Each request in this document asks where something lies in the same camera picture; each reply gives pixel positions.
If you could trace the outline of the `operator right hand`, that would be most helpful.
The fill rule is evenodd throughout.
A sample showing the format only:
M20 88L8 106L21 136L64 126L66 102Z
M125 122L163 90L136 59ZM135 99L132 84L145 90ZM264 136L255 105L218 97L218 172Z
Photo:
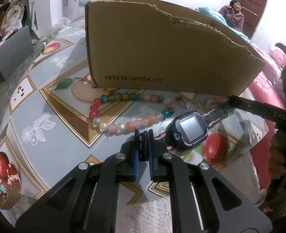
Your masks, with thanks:
M272 137L271 146L269 148L270 158L268 160L268 174L273 179L279 179L286 173L285 162L286 157L283 154L282 145L286 143L286 134L282 131L277 131Z

